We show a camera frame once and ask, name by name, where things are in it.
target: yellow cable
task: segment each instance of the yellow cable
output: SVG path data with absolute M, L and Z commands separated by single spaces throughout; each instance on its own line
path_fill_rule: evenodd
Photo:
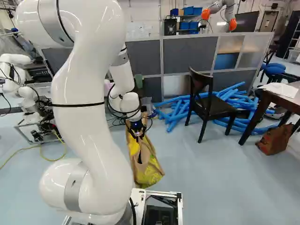
M 39 144 L 39 145 L 35 145 L 35 146 L 31 146 L 31 147 L 28 147 L 28 148 L 22 148 L 22 149 L 19 149 L 17 150 L 14 154 L 12 154 L 5 162 L 4 164 L 0 167 L 0 170 L 6 165 L 6 163 L 8 163 L 8 161 L 14 157 L 18 152 L 22 151 L 22 150 L 27 150 L 27 149 L 33 149 L 33 148 L 37 148 L 37 147 L 40 147 L 40 149 L 42 148 L 42 146 Z
M 45 160 L 47 160 L 47 161 L 49 161 L 49 162 L 55 162 L 55 161 L 58 161 L 58 160 L 62 159 L 62 158 L 66 155 L 66 153 L 67 153 L 67 147 L 66 147 L 66 144 L 62 141 L 62 139 L 57 135 L 57 133 L 56 133 L 55 131 L 54 131 L 53 133 L 54 133 L 55 136 L 58 138 L 58 140 L 65 146 L 64 154 L 63 154 L 61 157 L 59 157 L 58 159 L 48 159 L 48 158 L 46 158 L 46 157 L 43 155 L 43 153 L 42 153 L 42 146 L 41 146 L 40 144 L 38 144 L 38 145 L 34 145 L 34 146 L 31 146 L 31 147 L 28 147 L 28 148 L 22 148 L 22 149 L 17 150 L 14 154 L 12 154 L 12 155 L 4 162 L 4 164 L 3 164 L 2 166 L 0 166 L 0 170 L 1 170 L 1 169 L 9 162 L 9 160 L 10 160 L 12 157 L 14 157 L 18 152 L 20 152 L 20 151 L 22 151 L 22 150 L 27 150 L 27 149 L 37 148 L 37 147 L 39 147 L 39 154 L 40 154 L 40 156 L 41 156 L 43 159 L 45 159 Z
M 49 161 L 49 162 L 55 162 L 55 161 L 58 161 L 62 158 L 64 158 L 64 156 L 66 155 L 67 153 L 67 147 L 66 147 L 66 144 L 62 141 L 62 139 L 57 135 L 57 133 L 55 131 L 53 131 L 53 134 L 57 137 L 57 139 L 65 146 L 65 150 L 64 150 L 64 153 L 61 155 L 61 157 L 57 158 L 57 159 L 49 159 L 49 158 L 46 158 L 44 155 L 43 155 L 43 152 L 42 152 L 42 148 L 39 149 L 39 155 Z

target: yellow bag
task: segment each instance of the yellow bag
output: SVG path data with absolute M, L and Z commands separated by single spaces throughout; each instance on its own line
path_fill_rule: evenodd
M 134 180 L 138 188 L 147 188 L 159 182 L 165 172 L 156 158 L 155 149 L 147 135 L 143 139 L 138 138 L 137 143 L 126 129 L 126 140 Z

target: brown bag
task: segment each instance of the brown bag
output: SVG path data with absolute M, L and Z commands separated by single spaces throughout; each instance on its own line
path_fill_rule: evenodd
M 267 156 L 284 151 L 292 134 L 293 124 L 269 129 L 255 145 Z
M 148 188 L 159 182 L 165 175 L 156 157 L 155 148 L 147 135 L 143 139 L 134 139 L 126 129 L 126 141 L 131 167 L 137 188 Z

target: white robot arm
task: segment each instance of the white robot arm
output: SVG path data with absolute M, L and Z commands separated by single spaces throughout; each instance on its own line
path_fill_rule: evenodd
M 234 0 L 218 0 L 210 7 L 204 9 L 201 13 L 201 17 L 204 20 L 208 20 L 211 14 L 215 14 L 221 10 L 223 6 L 225 8 L 225 19 L 227 20 L 227 30 L 232 31 L 236 29 L 237 23 L 234 15 Z
M 115 224 L 128 205 L 133 175 L 105 118 L 103 83 L 110 65 L 115 81 L 110 102 L 123 112 L 138 107 L 137 95 L 127 93 L 134 87 L 129 61 L 113 64 L 117 55 L 124 59 L 123 12 L 115 0 L 24 0 L 16 20 L 36 45 L 73 46 L 51 95 L 59 132 L 79 158 L 51 165 L 40 181 L 41 195 L 79 221 Z
M 34 91 L 25 87 L 26 72 L 19 65 L 30 63 L 30 58 L 19 54 L 2 54 L 0 56 L 0 79 L 4 79 L 2 91 L 14 98 L 24 98 L 22 106 L 30 108 L 35 105 Z

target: door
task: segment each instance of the door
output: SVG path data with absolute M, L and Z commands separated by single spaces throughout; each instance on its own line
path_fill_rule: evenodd
M 264 11 L 262 23 L 259 28 L 260 32 L 272 32 L 276 19 L 278 16 L 278 11 Z

